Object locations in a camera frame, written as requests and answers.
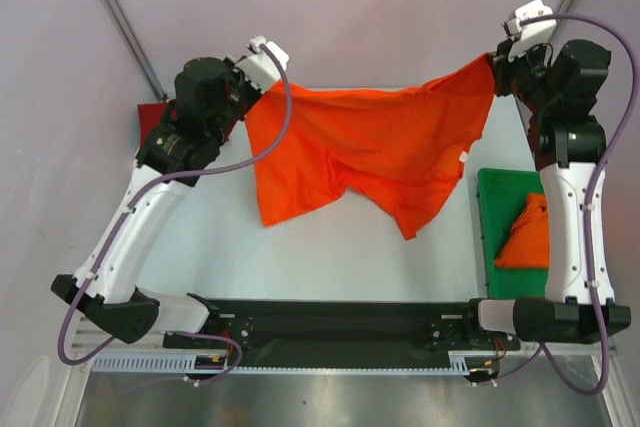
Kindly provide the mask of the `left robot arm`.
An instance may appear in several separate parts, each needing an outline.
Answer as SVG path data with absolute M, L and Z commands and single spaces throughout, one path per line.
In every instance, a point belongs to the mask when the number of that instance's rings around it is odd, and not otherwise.
M 213 162 L 235 125 L 278 83 L 288 57 L 261 42 L 239 60 L 200 57 L 175 77 L 173 99 L 144 134 L 125 195 L 89 258 L 57 275 L 51 291 L 109 340 L 133 344 L 153 330 L 182 331 L 197 345 L 214 344 L 221 323 L 195 295 L 145 292 L 137 281 L 169 217 Z

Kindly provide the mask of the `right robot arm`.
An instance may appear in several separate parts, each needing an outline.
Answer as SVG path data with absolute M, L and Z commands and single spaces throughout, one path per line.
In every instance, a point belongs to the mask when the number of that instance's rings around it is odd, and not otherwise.
M 479 299 L 461 335 L 484 348 L 497 332 L 538 343 L 594 344 L 627 329 L 631 310 L 617 303 L 606 266 L 599 165 L 607 148 L 592 115 L 608 77 L 611 53 L 588 40 L 570 40 L 551 60 L 549 44 L 520 49 L 501 42 L 490 65 L 499 96 L 530 112 L 528 143 L 547 201 L 550 266 L 541 297 Z

